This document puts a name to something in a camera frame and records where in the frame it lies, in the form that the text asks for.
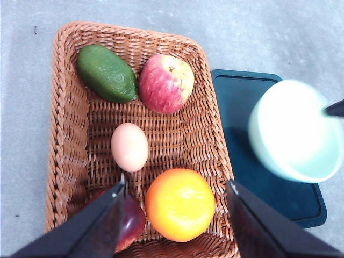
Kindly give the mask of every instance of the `gray floor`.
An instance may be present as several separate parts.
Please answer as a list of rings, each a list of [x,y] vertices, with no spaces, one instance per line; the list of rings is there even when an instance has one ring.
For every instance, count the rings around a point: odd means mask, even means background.
[[[344,98],[343,1],[1,1],[1,255],[42,234],[52,42],[87,20],[191,37],[211,69],[275,73]],[[344,251],[344,169],[320,185],[327,222],[310,229]]]

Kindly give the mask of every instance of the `wicker basket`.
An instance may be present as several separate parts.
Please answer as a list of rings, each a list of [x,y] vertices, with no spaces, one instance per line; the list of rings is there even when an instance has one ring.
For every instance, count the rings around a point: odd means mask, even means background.
[[[77,53],[88,44],[116,52],[139,75],[155,53],[186,61],[195,87],[186,105],[172,115],[150,111],[139,101],[127,104],[100,99],[85,87],[75,69]],[[227,217],[225,181],[233,178],[206,56],[191,39],[172,34],[77,21],[57,32],[53,81],[46,231],[77,212],[95,190],[119,180],[110,140],[121,123],[135,123],[148,137],[150,156],[129,186],[144,210],[151,182],[169,168],[198,171],[216,197],[216,213],[205,233],[186,243],[164,239],[149,223],[136,243],[118,257],[239,257]]]

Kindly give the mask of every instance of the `teal tray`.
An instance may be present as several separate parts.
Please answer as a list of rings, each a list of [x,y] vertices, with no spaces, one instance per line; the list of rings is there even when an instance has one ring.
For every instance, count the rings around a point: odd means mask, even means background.
[[[301,227],[322,225],[327,211],[319,185],[275,176],[260,164],[249,144],[248,118],[254,105],[282,79],[275,74],[232,70],[211,74],[235,180]]]

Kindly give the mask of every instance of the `white bowl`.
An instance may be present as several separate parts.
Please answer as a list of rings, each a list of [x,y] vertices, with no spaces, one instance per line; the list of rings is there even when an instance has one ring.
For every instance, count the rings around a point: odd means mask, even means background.
[[[325,98],[308,84],[284,80],[255,105],[248,134],[253,151],[271,172],[287,180],[318,183],[343,161],[343,131],[327,116]]]

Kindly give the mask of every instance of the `orange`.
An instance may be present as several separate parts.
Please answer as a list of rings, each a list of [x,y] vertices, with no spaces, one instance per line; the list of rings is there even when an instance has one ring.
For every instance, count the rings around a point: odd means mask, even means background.
[[[190,169],[165,171],[153,181],[145,199],[153,227],[176,242],[202,234],[215,212],[215,198],[207,181]]]

